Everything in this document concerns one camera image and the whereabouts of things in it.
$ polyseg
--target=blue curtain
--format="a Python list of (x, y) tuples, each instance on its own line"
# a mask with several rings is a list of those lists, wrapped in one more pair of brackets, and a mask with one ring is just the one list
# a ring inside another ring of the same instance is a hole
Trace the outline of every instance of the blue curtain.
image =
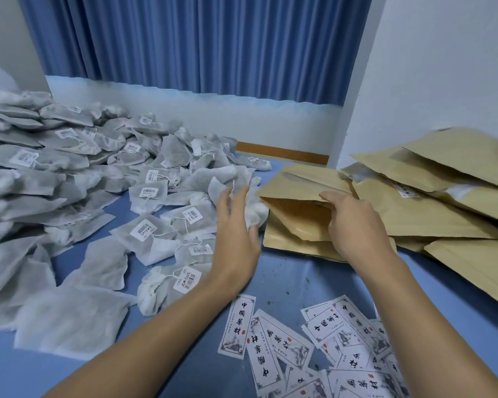
[(371, 0), (19, 0), (47, 75), (343, 105)]

